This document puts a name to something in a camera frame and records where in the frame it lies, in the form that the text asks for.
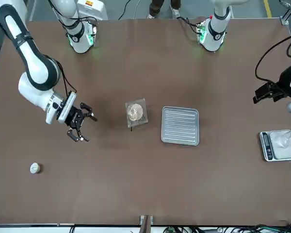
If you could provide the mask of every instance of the clear plastic cup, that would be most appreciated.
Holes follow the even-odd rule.
[[[287,148],[291,146],[291,130],[274,138],[274,143],[279,148]]]

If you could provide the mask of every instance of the small round object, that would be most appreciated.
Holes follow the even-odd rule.
[[[127,114],[131,121],[136,121],[141,119],[142,115],[144,114],[144,111],[140,104],[134,103],[128,106]]]
[[[215,40],[220,40],[221,35],[220,34],[217,34],[214,38],[215,38]]]
[[[38,164],[38,163],[33,163],[33,164],[31,164],[31,166],[30,166],[30,172],[32,173],[32,174],[36,174],[36,173],[38,173],[40,171],[40,165]]]

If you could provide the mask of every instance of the white cap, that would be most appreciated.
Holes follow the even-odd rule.
[[[39,166],[38,163],[33,163],[33,164],[31,164],[31,166],[30,166],[30,172],[31,172],[32,174],[36,174],[36,173],[38,173],[39,171],[40,171],[40,166]]]

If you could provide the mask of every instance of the person's shoe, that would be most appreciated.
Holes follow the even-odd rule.
[[[172,8],[171,6],[170,6],[170,9],[171,9],[171,11],[172,11],[172,13],[173,13],[173,18],[178,18],[178,17],[180,17],[179,10],[174,9],[174,8]]]
[[[146,18],[153,19],[153,18],[155,18],[155,17],[154,17],[154,16],[152,16],[152,15],[150,15],[150,14],[148,14]]]

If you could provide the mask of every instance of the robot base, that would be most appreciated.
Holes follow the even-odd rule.
[[[213,36],[210,34],[208,25],[210,19],[207,18],[204,22],[197,25],[197,41],[201,44],[207,51],[215,52],[223,44],[225,34],[220,38],[220,40],[214,40]]]
[[[94,46],[96,34],[97,34],[96,27],[93,27],[91,23],[87,21],[84,21],[82,23],[84,24],[85,30],[82,37],[80,38],[78,42],[77,42],[77,39],[74,39],[74,37],[70,38],[68,36],[70,45],[73,47],[74,51],[77,53],[85,53],[92,46]]]

